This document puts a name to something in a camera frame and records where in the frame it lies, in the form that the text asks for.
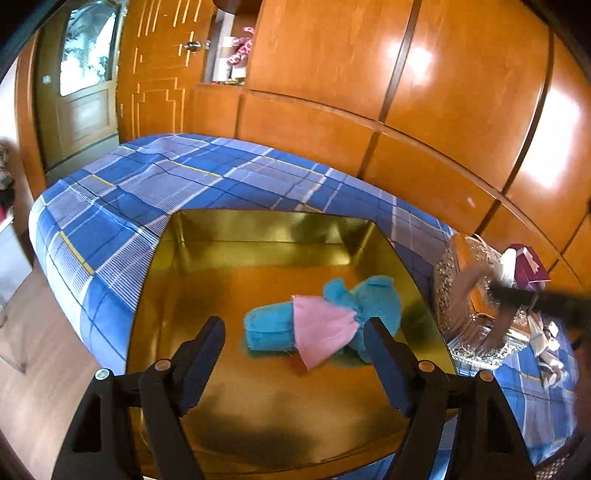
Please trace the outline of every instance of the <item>pink cloth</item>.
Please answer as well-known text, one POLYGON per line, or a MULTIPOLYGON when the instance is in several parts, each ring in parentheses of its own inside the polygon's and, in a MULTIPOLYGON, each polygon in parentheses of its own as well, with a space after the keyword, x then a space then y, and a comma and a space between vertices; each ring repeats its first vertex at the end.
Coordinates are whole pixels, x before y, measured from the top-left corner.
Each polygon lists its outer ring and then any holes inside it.
POLYGON ((295 347, 308 371, 342 349, 355 336, 355 311, 322 297, 292 296, 295 347))

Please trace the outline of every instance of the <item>golden metallic tray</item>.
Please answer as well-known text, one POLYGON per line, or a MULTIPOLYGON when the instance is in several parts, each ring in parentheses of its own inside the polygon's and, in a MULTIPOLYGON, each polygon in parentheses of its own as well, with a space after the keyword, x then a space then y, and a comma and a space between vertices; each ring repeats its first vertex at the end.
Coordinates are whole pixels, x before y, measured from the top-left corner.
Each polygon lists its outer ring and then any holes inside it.
MULTIPOLYGON (((402 300, 396 340, 455 373, 431 313, 389 241, 371 221, 271 210, 182 210, 154 254, 131 335, 127 370, 146 369, 193 339, 210 315, 226 345, 183 429, 208 478, 317 479, 396 451, 407 426, 374 368, 352 351, 306 372, 297 355, 250 352, 244 315, 389 275, 402 300)), ((141 411, 135 441, 144 475, 158 477, 141 411)))

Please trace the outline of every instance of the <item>plaid fabric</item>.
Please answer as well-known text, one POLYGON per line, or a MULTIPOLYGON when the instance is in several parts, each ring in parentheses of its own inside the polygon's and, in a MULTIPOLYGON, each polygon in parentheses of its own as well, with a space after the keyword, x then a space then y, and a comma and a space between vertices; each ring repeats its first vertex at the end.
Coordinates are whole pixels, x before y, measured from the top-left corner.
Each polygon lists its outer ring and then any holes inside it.
MULTIPOLYGON (((391 239, 428 303, 433 265, 453 233, 355 177, 262 145, 186 134, 121 145, 51 186, 29 218, 31 242, 61 308, 99 363, 116 374, 125 372, 134 313, 158 239, 180 208, 314 211, 371 219, 391 239)), ((559 340, 564 347, 560 359, 573 370, 562 333, 559 340)), ((545 393, 528 352, 513 356, 495 374, 532 457, 541 459, 572 433, 573 375, 564 387, 545 393)))

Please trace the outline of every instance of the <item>door lock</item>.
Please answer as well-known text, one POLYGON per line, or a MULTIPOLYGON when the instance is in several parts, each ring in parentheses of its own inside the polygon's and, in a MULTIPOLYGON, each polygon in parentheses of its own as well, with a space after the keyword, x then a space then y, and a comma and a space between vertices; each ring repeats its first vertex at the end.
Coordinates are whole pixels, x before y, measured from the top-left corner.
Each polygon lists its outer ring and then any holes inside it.
POLYGON ((196 52, 201 50, 201 42, 199 40, 197 41, 188 41, 187 43, 185 43, 185 45, 183 45, 185 50, 191 51, 191 52, 196 52))

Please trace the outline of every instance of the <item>wooden floor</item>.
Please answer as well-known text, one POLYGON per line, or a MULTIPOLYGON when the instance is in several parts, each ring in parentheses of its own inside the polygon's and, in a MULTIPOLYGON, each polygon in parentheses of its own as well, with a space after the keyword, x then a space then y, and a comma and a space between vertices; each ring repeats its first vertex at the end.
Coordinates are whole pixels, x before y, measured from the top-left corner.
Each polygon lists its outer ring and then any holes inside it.
POLYGON ((38 264, 7 306, 0 353, 27 360, 25 375, 0 362, 0 430, 36 480, 50 480, 96 361, 82 345, 38 264))

